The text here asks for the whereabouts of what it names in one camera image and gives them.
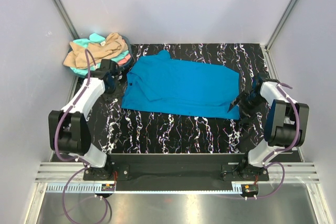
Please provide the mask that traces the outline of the blue t shirt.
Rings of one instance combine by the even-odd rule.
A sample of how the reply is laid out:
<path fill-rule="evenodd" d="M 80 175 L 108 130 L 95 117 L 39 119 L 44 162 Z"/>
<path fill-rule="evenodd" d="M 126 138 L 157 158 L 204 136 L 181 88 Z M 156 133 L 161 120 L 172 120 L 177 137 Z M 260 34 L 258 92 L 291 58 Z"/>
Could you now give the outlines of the blue t shirt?
<path fill-rule="evenodd" d="M 239 94 L 239 73 L 221 65 L 172 59 L 166 50 L 142 56 L 127 74 L 121 107 L 141 112 L 167 113 L 239 120 L 230 103 Z"/>

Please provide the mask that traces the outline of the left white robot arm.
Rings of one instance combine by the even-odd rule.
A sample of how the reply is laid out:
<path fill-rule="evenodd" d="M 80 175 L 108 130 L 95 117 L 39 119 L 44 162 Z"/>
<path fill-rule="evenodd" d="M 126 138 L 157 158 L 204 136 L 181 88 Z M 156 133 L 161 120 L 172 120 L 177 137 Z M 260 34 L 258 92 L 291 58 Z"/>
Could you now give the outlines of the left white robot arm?
<path fill-rule="evenodd" d="M 88 72 L 82 86 L 67 105 L 61 110 L 50 112 L 50 148 L 61 161 L 81 161 L 87 168 L 103 176 L 112 174 L 111 158 L 92 144 L 87 117 L 103 94 L 115 92 L 115 76 L 119 72 L 116 62 L 103 60 L 98 69 Z"/>

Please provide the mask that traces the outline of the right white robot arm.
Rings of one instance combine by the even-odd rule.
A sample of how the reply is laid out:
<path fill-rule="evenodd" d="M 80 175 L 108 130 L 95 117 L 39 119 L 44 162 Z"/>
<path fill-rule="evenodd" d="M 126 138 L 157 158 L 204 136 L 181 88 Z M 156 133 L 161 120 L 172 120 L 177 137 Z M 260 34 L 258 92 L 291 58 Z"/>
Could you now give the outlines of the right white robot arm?
<path fill-rule="evenodd" d="M 240 124 L 247 124 L 257 115 L 263 103 L 270 106 L 264 128 L 264 139 L 239 161 L 231 173 L 250 179 L 267 173 L 271 160 L 278 154 L 301 146 L 306 137 L 309 106 L 293 99 L 284 89 L 289 87 L 263 73 L 253 79 L 249 91 L 242 91 L 229 109 L 239 108 Z"/>

